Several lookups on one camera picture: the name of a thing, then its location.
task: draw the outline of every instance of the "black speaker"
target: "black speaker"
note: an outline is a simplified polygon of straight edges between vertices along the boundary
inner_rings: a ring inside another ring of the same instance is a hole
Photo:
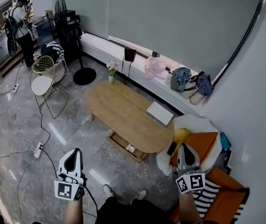
[[[136,56],[136,50],[125,48],[125,61],[133,62]]]

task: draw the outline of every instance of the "round fan base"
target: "round fan base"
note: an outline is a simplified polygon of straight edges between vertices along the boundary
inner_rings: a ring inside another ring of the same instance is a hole
[[[96,79],[96,72],[92,68],[83,68],[77,70],[73,76],[73,80],[77,85],[87,85]]]

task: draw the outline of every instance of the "sneaker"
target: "sneaker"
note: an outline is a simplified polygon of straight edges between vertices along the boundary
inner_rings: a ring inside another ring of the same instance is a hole
[[[146,195],[147,195],[147,190],[146,189],[140,189],[138,191],[138,193],[136,194],[135,198],[138,200],[142,200],[146,197]]]
[[[103,185],[103,192],[106,194],[107,198],[114,196],[113,190],[108,184]]]

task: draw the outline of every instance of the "grey tile floor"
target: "grey tile floor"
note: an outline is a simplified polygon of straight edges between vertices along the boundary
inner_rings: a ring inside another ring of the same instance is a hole
[[[97,72],[96,80],[86,86],[77,86],[73,82],[74,72],[79,69],[78,61],[69,68],[60,86],[70,94],[69,102],[56,119],[52,119],[46,106],[42,108],[42,125],[51,133],[44,150],[48,152],[55,167],[59,159],[71,149],[80,148],[83,153],[84,173],[88,178],[90,189],[100,207],[105,202],[102,192],[104,182],[111,185],[120,197],[122,203],[130,203],[137,191],[148,189],[147,199],[163,210],[168,210],[178,198],[177,187],[171,177],[166,177],[155,163],[155,155],[150,155],[143,163],[124,156],[106,141],[109,128],[99,119],[89,121],[89,113],[84,108],[84,97],[98,82],[108,78],[106,67],[83,56],[86,67],[92,67]],[[0,78],[0,93],[13,87],[19,66],[4,79]],[[26,141],[45,143],[48,134],[40,128],[41,115],[35,98],[30,89],[30,72],[21,67],[17,79],[20,87],[13,93],[0,96],[0,155],[16,150],[25,150]],[[154,98],[136,86],[128,83],[132,89],[145,96],[150,101]],[[58,111],[65,97],[62,93],[55,94],[50,108]],[[0,209],[7,212],[10,223],[21,224],[22,219],[17,203],[16,188],[25,166],[34,160],[33,152],[15,153],[0,158]],[[55,172],[46,154],[28,166],[18,188],[20,208],[25,223],[41,221],[45,224],[60,223],[66,210],[67,201],[54,196]],[[84,196],[83,209],[96,214],[95,205],[89,195]],[[95,218],[84,215],[85,224],[95,222]]]

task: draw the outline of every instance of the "wooden coffee table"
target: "wooden coffee table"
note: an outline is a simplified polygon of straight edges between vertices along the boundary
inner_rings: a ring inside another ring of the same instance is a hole
[[[95,115],[114,131],[108,140],[136,161],[172,142],[173,121],[165,128],[160,126],[146,115],[151,102],[119,81],[99,83],[87,94],[85,104],[92,119]],[[134,153],[126,150],[128,144],[136,148]]]

